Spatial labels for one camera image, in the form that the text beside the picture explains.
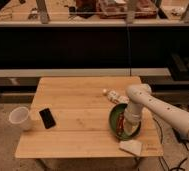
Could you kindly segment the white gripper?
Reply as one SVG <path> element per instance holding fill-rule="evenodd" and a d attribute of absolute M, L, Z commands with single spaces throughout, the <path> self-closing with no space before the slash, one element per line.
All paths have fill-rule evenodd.
<path fill-rule="evenodd" d="M 128 136 L 132 135 L 136 129 L 138 128 L 138 125 L 132 125 L 129 122 L 125 121 L 123 123 L 124 133 Z"/>

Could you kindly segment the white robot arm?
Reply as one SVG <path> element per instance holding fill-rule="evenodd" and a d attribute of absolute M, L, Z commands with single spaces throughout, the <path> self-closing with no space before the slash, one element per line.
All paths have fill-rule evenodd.
<path fill-rule="evenodd" d="M 189 139 L 189 112 L 159 100 L 151 95 L 148 84 L 130 85 L 126 89 L 129 103 L 124 111 L 124 130 L 130 134 L 132 127 L 142 119 L 142 109 L 146 107 L 171 127 Z M 186 171 L 189 171 L 189 153 Z"/>

